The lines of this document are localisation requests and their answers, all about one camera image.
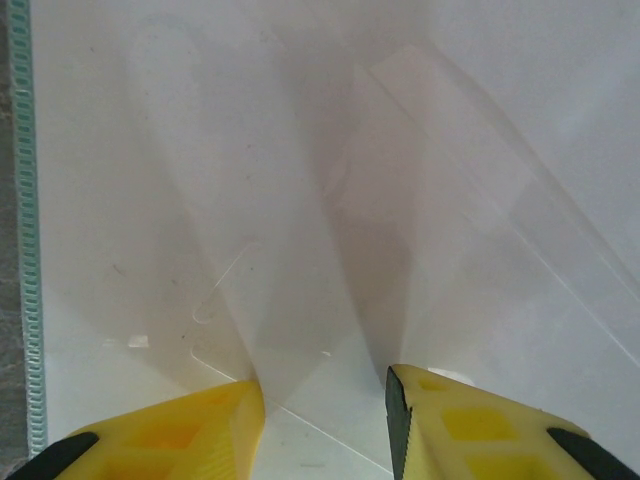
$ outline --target transparent plastic sheet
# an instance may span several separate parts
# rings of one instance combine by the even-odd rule
[[[532,107],[551,105],[536,82],[599,71],[592,31],[623,55],[633,16],[590,3],[581,43],[558,33],[568,13],[520,3],[542,18],[505,15],[539,70],[469,2],[38,5],[51,439],[257,377],[256,478],[387,478],[381,379],[407,362],[566,416],[633,465],[637,272],[567,177],[571,138],[541,126],[564,117]],[[590,66],[551,75],[551,46]]]

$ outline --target black rubber tip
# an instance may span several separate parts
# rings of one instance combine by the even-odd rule
[[[640,480],[638,474],[590,438],[563,428],[549,428],[547,432],[595,480]]]
[[[389,443],[391,444],[393,478],[394,480],[402,480],[407,459],[407,447],[409,445],[411,409],[407,408],[402,382],[391,367],[387,369],[385,403],[387,406],[387,426],[389,428]]]
[[[93,432],[84,432],[52,443],[7,480],[54,480],[99,440]]]

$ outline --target teal striped edge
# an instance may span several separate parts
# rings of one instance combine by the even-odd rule
[[[33,457],[46,446],[47,423],[33,54],[29,10],[29,0],[9,0],[7,5],[13,100],[13,149],[18,195],[22,325],[27,384],[27,426],[29,455]]]

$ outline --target yellow plastic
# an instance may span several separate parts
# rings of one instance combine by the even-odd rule
[[[394,365],[412,409],[403,480],[593,480],[546,432],[587,436],[541,410],[409,365]]]
[[[248,480],[264,427],[256,382],[237,382],[89,425],[100,437],[59,480]]]

